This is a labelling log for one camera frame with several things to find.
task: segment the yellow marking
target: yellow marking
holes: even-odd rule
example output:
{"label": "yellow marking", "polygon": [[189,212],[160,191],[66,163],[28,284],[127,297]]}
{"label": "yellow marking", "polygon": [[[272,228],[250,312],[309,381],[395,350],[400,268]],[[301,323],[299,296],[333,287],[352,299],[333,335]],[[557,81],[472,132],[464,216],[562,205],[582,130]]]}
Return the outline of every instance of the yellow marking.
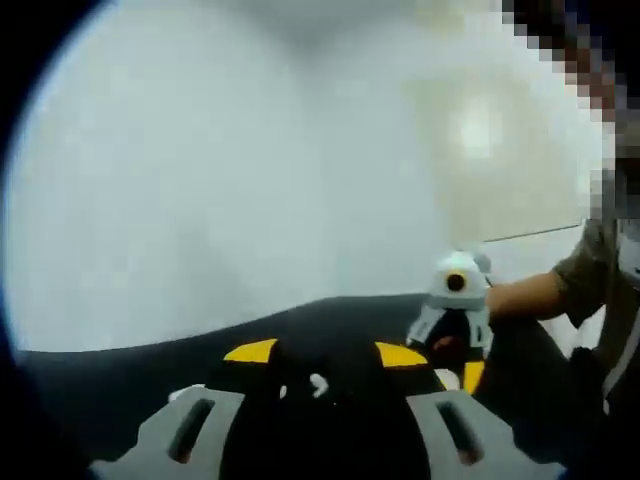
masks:
{"label": "yellow marking", "polygon": [[271,347],[276,341],[277,339],[271,338],[261,342],[240,345],[235,350],[227,353],[224,359],[230,362],[268,363]]}
{"label": "yellow marking", "polygon": [[482,372],[484,371],[484,362],[467,362],[464,366],[464,389],[473,393],[480,383]]}
{"label": "yellow marking", "polygon": [[382,366],[387,367],[409,367],[412,365],[426,365],[427,359],[417,352],[401,345],[391,345],[390,343],[376,342],[382,358]]}

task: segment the black table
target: black table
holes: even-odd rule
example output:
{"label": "black table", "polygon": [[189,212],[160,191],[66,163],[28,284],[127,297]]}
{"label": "black table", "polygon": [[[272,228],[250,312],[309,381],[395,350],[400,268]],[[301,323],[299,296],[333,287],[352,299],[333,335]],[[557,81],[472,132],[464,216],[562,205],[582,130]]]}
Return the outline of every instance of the black table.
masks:
{"label": "black table", "polygon": [[[84,452],[116,459],[135,444],[138,427],[166,404],[169,393],[199,383],[241,390],[242,375],[220,370],[222,358],[238,345],[292,331],[309,348],[363,341],[403,344],[422,298],[320,300],[182,340],[106,351],[23,352],[23,365],[46,408]],[[554,441],[586,415],[568,363],[533,319],[506,320],[493,329],[492,352],[474,396],[516,427],[516,442],[532,458],[558,460]]]}

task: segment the white wall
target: white wall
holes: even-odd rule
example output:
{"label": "white wall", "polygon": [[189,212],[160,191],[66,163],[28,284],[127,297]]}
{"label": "white wall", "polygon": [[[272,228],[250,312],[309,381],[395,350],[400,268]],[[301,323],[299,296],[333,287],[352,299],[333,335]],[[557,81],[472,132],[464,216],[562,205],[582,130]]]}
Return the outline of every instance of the white wall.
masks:
{"label": "white wall", "polygon": [[[9,183],[4,273],[21,346],[137,345],[325,296],[421,291],[452,219],[405,87],[446,73],[452,51],[525,58],[516,68],[547,108],[559,162],[574,176],[578,159],[597,163],[597,122],[526,40],[499,46],[499,21],[474,51],[438,43],[406,2],[378,0],[366,21],[359,0],[289,17],[273,2],[109,7],[60,55]],[[469,28],[496,25],[476,18]],[[517,278],[567,254],[573,235],[487,251]]]}

